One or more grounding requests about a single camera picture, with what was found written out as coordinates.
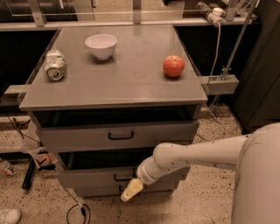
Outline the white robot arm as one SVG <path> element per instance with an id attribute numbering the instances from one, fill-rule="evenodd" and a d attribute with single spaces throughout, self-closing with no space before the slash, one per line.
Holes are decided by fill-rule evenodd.
<path id="1" fill-rule="evenodd" d="M 280 123 L 206 143 L 161 143 L 137 167 L 126 202 L 163 176 L 190 165 L 235 171 L 232 224 L 280 224 Z"/>

